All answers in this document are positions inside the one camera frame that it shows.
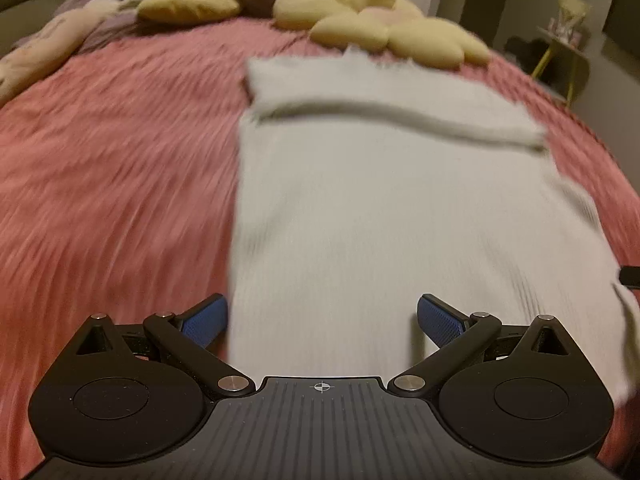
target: dark object on floor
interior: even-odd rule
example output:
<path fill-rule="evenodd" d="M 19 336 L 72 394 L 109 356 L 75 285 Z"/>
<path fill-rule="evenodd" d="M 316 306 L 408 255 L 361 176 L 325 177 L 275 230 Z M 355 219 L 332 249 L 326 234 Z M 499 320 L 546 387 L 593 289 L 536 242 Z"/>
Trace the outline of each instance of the dark object on floor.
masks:
<path fill-rule="evenodd" d="M 513 54 L 518 60 L 520 68 L 527 74 L 531 74 L 536 69 L 548 48 L 549 44 L 540 38 L 533 41 L 525 41 L 520 37 L 512 36 L 504 44 L 504 51 Z M 552 86 L 557 79 L 558 65 L 555 60 L 551 60 L 544 73 L 540 76 L 540 81 Z"/>

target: fluffy pink bedspread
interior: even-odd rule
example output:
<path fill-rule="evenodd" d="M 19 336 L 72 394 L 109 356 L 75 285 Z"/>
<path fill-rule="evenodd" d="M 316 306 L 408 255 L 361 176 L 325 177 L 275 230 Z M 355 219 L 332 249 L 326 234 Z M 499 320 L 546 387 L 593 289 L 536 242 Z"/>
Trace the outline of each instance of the fluffy pink bedspread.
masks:
<path fill-rule="evenodd" d="M 234 20 L 73 58 L 0 110 L 0 478 L 41 458 L 29 397 L 89 314 L 135 323 L 226 291 L 244 61 L 325 53 Z M 620 262 L 640 264 L 640 199 L 594 135 L 499 58 L 462 74 L 548 125 Z M 634 403 L 617 411 L 607 463 L 638 437 Z"/>

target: blue grip pad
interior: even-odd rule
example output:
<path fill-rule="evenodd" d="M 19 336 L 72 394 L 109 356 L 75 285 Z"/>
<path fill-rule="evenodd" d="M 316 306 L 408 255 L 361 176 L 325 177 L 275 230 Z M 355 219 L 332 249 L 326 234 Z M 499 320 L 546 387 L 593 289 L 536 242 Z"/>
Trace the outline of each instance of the blue grip pad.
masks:
<path fill-rule="evenodd" d="M 462 321 L 425 297 L 418 301 L 418 324 L 438 348 L 450 343 L 465 331 Z"/>
<path fill-rule="evenodd" d="M 226 328 L 228 306 L 225 298 L 217 298 L 182 323 L 182 333 L 203 348 L 209 346 Z"/>

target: chair leg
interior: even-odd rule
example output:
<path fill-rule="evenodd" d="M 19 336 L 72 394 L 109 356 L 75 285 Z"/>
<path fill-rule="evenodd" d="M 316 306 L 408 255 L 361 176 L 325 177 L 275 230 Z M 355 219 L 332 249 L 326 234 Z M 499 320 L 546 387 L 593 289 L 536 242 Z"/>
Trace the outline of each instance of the chair leg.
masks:
<path fill-rule="evenodd" d="M 571 77 L 569 78 L 569 88 L 566 93 L 566 107 L 570 108 L 571 103 L 574 101 L 575 94 L 575 75 L 578 72 L 578 56 L 574 55 L 574 60 L 571 63 Z"/>
<path fill-rule="evenodd" d="M 536 67 L 536 69 L 531 73 L 531 77 L 533 79 L 538 79 L 542 75 L 542 73 L 545 71 L 546 66 L 551 61 L 552 55 L 553 55 L 553 50 L 551 47 L 549 47 L 546 50 L 545 55 L 542 56 L 542 59 L 540 59 L 540 62 L 538 63 L 538 66 Z"/>

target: round black pad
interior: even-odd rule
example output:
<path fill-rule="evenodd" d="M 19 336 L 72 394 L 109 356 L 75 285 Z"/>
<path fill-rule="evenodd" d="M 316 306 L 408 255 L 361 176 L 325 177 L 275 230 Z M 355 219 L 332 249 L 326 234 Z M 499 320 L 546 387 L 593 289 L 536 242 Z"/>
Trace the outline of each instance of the round black pad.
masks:
<path fill-rule="evenodd" d="M 440 413 L 459 440 L 502 460 L 575 459 L 602 442 L 612 405 L 594 372 L 573 363 L 569 356 L 535 354 L 471 366 L 442 387 Z"/>
<path fill-rule="evenodd" d="M 494 398 L 505 412 L 527 420 L 559 415 L 569 403 L 560 386 L 533 377 L 504 381 L 495 389 Z"/>
<path fill-rule="evenodd" d="M 98 379 L 78 390 L 76 408 L 98 420 L 116 420 L 139 412 L 149 400 L 144 384 L 124 377 Z"/>
<path fill-rule="evenodd" d="M 110 354 L 52 367 L 34 392 L 30 421 L 47 453 L 94 464 L 143 460 L 179 444 L 202 420 L 204 396 L 187 374 Z"/>

